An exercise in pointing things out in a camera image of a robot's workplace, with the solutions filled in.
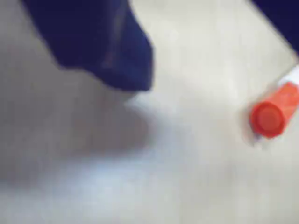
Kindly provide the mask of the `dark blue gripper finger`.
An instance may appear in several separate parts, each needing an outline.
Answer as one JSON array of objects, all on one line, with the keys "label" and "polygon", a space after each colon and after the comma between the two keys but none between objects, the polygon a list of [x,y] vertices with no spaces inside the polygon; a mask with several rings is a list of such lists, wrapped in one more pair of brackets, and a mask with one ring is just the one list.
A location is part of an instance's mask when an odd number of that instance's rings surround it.
[{"label": "dark blue gripper finger", "polygon": [[296,53],[299,52],[299,1],[254,0]]},{"label": "dark blue gripper finger", "polygon": [[124,91],[148,91],[153,48],[127,0],[25,0],[60,66],[94,74]]}]

